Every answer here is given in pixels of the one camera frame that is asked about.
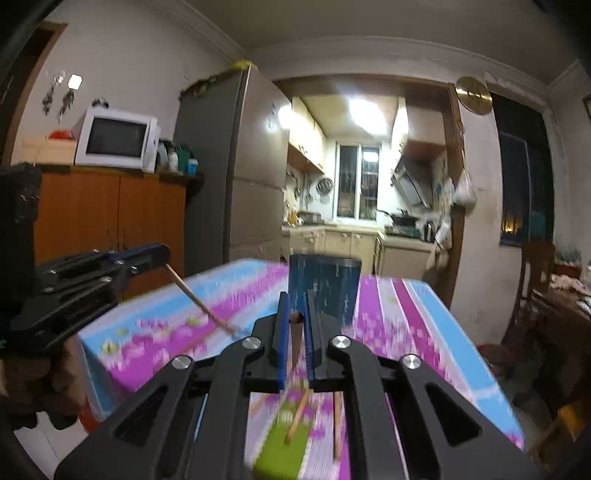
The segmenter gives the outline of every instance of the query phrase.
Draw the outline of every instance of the orange cabinet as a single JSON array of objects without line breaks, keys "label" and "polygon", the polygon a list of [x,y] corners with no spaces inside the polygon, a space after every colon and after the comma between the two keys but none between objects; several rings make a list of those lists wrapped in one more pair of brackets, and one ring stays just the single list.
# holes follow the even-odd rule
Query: orange cabinet
[{"label": "orange cabinet", "polygon": [[[73,168],[44,171],[35,222],[35,261],[92,250],[123,250],[150,242],[170,248],[170,265],[184,271],[185,186],[157,175]],[[171,283],[165,269],[133,279],[130,298]]]},{"label": "orange cabinet", "polygon": [[[170,248],[170,266],[182,277],[184,271],[184,201],[183,186],[158,179],[121,177],[118,232],[121,249],[160,242]],[[160,268],[134,278],[126,297],[133,297],[171,283]]]}]

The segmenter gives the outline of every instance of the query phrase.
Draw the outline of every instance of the wooden stick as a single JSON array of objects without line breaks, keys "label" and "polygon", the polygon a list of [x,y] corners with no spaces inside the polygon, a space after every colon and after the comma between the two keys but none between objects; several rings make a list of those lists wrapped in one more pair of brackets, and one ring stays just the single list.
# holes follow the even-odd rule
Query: wooden stick
[{"label": "wooden stick", "polygon": [[304,413],[304,408],[310,399],[310,389],[306,388],[304,390],[304,394],[300,398],[300,402],[295,409],[294,418],[291,421],[290,429],[287,431],[287,435],[285,435],[285,443],[289,444],[293,440],[294,435],[296,434],[296,428],[300,424],[301,416]]},{"label": "wooden stick", "polygon": [[340,422],[340,418],[341,418],[341,414],[340,414],[340,408],[341,405],[343,403],[343,397],[342,397],[342,393],[341,392],[334,392],[333,393],[333,421],[334,421],[334,425],[333,425],[333,435],[335,436],[334,440],[334,447],[333,447],[333,458],[335,460],[338,460],[340,458],[340,452],[342,450],[342,441],[341,441],[341,434],[340,434],[340,428],[341,428],[341,422]]},{"label": "wooden stick", "polygon": [[215,313],[208,309],[207,305],[205,305],[201,300],[199,300],[199,298],[191,291],[189,286],[183,281],[181,277],[178,276],[178,274],[173,270],[173,268],[170,265],[166,264],[166,269],[172,276],[174,282],[177,284],[177,287],[180,288],[183,291],[183,293],[187,297],[189,297],[193,301],[193,303],[203,311],[203,313],[208,315],[216,323],[216,325],[224,329],[230,335],[234,335],[236,333],[236,330],[233,327],[227,325],[226,322],[224,322],[220,317],[218,317]]}]

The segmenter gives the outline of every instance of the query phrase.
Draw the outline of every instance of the green plant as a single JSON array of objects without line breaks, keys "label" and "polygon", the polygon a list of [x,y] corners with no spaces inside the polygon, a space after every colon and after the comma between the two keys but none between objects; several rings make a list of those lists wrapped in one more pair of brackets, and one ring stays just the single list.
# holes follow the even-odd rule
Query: green plant
[{"label": "green plant", "polygon": [[572,265],[574,267],[581,266],[581,250],[578,248],[568,247],[559,248],[556,251],[556,263]]}]

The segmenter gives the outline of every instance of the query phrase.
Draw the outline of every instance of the refrigerator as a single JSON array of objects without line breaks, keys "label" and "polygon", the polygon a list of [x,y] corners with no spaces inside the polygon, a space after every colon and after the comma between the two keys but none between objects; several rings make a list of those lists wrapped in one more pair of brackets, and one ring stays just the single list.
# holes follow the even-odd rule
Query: refrigerator
[{"label": "refrigerator", "polygon": [[204,174],[187,191],[185,275],[238,258],[278,261],[290,101],[256,68],[202,80],[181,94],[174,142]]}]

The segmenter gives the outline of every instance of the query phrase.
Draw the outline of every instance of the dark window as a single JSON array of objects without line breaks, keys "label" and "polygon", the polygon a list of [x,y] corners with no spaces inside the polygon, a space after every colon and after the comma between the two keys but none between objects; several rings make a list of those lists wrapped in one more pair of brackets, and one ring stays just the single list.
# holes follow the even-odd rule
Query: dark window
[{"label": "dark window", "polygon": [[554,182],[542,115],[492,94],[501,146],[503,217],[501,243],[552,239]]},{"label": "dark window", "polygon": [[375,220],[378,207],[379,148],[361,148],[361,197],[359,218]]},{"label": "dark window", "polygon": [[342,145],[339,161],[339,200],[337,216],[355,218],[357,188],[357,146]]}]

